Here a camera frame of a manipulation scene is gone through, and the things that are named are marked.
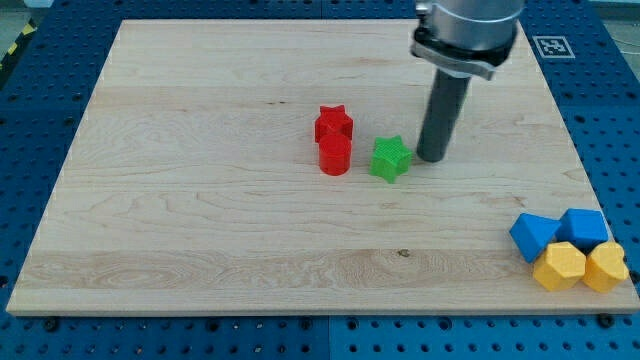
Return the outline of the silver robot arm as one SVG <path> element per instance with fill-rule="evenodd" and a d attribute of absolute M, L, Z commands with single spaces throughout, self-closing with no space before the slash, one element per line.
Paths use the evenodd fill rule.
<path fill-rule="evenodd" d="M 509 57 L 523 8 L 523 0 L 416 0 L 410 52 L 453 77 L 489 80 Z"/>

